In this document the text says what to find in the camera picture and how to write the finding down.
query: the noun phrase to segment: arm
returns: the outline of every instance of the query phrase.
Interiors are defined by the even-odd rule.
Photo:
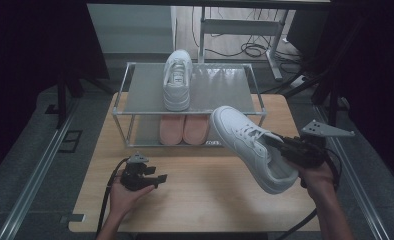
[[[323,163],[315,169],[304,169],[292,163],[290,165],[299,170],[300,177],[306,182],[309,196],[315,202],[322,238],[354,239],[338,202],[328,164]]]
[[[153,189],[154,186],[152,185],[131,192],[120,183],[120,177],[116,177],[110,190],[110,212],[97,236],[97,240],[116,239],[116,233],[125,215],[132,209],[139,198]]]

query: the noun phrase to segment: shoe rack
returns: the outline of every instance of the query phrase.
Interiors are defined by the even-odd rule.
[[[220,147],[217,136],[209,129],[206,141],[191,145],[160,142],[162,115],[207,115],[228,105],[245,115],[257,115],[261,125],[267,114],[257,88],[251,64],[194,63],[190,80],[190,107],[181,112],[168,111],[163,102],[164,63],[127,63],[118,92],[113,118],[125,147]],[[255,86],[253,101],[249,85]],[[126,101],[122,95],[127,94]]]

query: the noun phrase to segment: white wall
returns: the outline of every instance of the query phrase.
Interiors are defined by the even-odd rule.
[[[174,51],[174,7],[88,4],[88,11],[104,54]]]

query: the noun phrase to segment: sneaker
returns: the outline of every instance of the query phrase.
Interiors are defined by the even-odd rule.
[[[222,145],[241,158],[265,192],[282,193],[294,184],[297,170],[283,160],[276,148],[266,145],[262,136],[282,142],[281,138],[229,106],[215,109],[210,116],[210,125]]]
[[[184,133],[185,115],[170,114],[160,118],[160,143],[163,145],[176,145],[182,141]]]
[[[209,115],[187,115],[182,139],[190,145],[201,145],[209,134]]]
[[[190,106],[190,80],[193,64],[185,50],[173,52],[165,64],[164,103],[169,111],[183,111]]]

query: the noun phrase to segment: cable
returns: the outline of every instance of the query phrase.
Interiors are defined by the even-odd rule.
[[[106,191],[104,193],[104,197],[103,197],[103,203],[101,204],[101,211],[100,211],[100,217],[98,219],[98,226],[97,226],[97,232],[95,236],[98,236],[98,234],[101,231],[101,227],[103,225],[103,219],[104,219],[104,213],[106,212],[106,205],[107,205],[107,200],[109,198],[109,194],[110,194],[110,190],[112,188],[113,182],[115,180],[116,174],[120,168],[120,166],[129,160],[128,158],[123,159],[122,161],[119,162],[119,164],[116,166],[115,170],[113,170],[112,175],[109,178],[109,181],[107,182],[107,186],[106,186]]]
[[[288,56],[295,56],[295,57],[301,57],[302,55],[300,54],[291,54],[291,53],[283,53],[280,51],[276,51],[276,53],[282,54],[282,55],[288,55]]]
[[[289,86],[291,83],[293,83],[300,75],[303,75],[303,72],[305,71],[305,68],[301,68],[299,70],[298,73],[296,73],[296,75],[294,75],[294,79],[291,79],[287,82],[284,82],[281,86],[281,89],[279,89],[278,91],[276,91],[275,93],[278,94],[280,93],[282,90],[284,90],[287,86]],[[309,79],[309,81],[311,82],[311,85],[314,85],[316,82],[318,82],[320,79],[322,79],[323,77],[325,77],[329,72],[329,69],[326,69],[325,71],[323,71],[322,73],[314,76],[313,78]]]
[[[280,84],[279,86],[276,86],[276,87],[273,87],[273,88],[269,88],[269,89],[267,89],[267,90],[265,90],[265,91],[260,92],[260,94],[266,94],[266,93],[269,93],[270,91],[273,91],[273,90],[275,90],[275,89],[279,89],[279,90],[276,91],[275,93],[280,92],[280,91],[282,90],[282,88],[288,86],[289,84],[291,84],[292,82],[294,82],[294,81],[297,79],[297,77],[296,77],[297,74],[294,75],[294,76],[291,76],[290,78],[288,78],[287,81],[285,81],[284,83]]]
[[[291,234],[293,234],[295,231],[299,230],[301,227],[303,227],[304,225],[306,225],[308,222],[310,222],[310,220],[312,220],[317,214],[316,208],[313,209],[313,211],[307,216],[305,217],[301,222],[299,222],[298,224],[296,224],[294,227],[290,228],[290,230],[286,231],[285,233],[283,233],[281,236],[279,236],[276,240],[282,240],[285,239],[286,237],[290,236]]]
[[[258,14],[258,16],[256,17],[257,9],[253,9],[253,10],[247,15],[246,20],[249,19],[250,16],[251,16],[252,14],[253,14],[253,20],[260,20],[261,15],[262,15],[262,11],[263,11],[263,9],[260,9],[259,14]],[[221,16],[221,18],[223,19],[223,15],[220,13],[220,8],[218,8],[218,14],[219,14],[219,15]],[[275,20],[277,14],[278,14],[278,10],[276,10],[276,12],[275,12],[274,20]],[[195,45],[196,45],[197,47],[200,47],[199,44],[197,44],[197,40],[196,40],[195,32],[194,32],[194,7],[192,8],[192,13],[191,13],[191,32],[192,32],[192,34],[193,34],[193,40],[194,40]],[[222,36],[223,34],[218,34],[218,35],[213,35],[213,34],[211,34],[211,35],[212,35],[212,37],[219,37],[219,36]],[[205,50],[205,51],[208,51],[208,52],[212,52],[212,53],[217,54],[217,55],[220,55],[220,56],[224,56],[224,57],[234,57],[234,56],[240,55],[240,54],[242,54],[242,53],[245,53],[245,54],[246,54],[247,56],[249,56],[249,57],[258,58],[258,57],[261,57],[261,56],[265,55],[265,54],[266,54],[266,51],[267,51],[267,49],[268,49],[267,47],[265,47],[265,46],[263,46],[263,45],[261,45],[261,44],[256,44],[256,43],[255,43],[260,37],[262,37],[263,39],[265,39],[265,41],[268,43],[268,48],[269,48],[269,47],[270,47],[270,42],[271,42],[271,37],[272,37],[272,36],[269,37],[269,41],[268,41],[264,36],[258,36],[257,39],[254,39],[254,40],[253,40],[253,43],[250,43],[250,40],[251,40],[252,38],[254,38],[254,35],[251,35],[251,36],[249,37],[249,39],[247,40],[247,42],[241,45],[241,51],[240,51],[240,52],[237,52],[237,53],[233,53],[233,54],[224,54],[224,53],[220,53],[220,52],[214,51],[214,50],[212,50],[212,49],[207,49],[207,48],[205,48],[204,50]],[[283,55],[289,55],[289,56],[299,56],[299,55],[293,55],[293,54],[282,53],[282,52],[278,52],[278,51],[276,51],[276,53],[283,54]],[[281,57],[281,56],[279,56],[279,55],[276,56],[276,58],[278,58],[278,59],[284,59],[284,60],[287,60],[287,61],[288,61],[288,60],[289,60],[289,61],[293,61],[292,59],[286,59],[286,58],[283,58],[283,57]]]

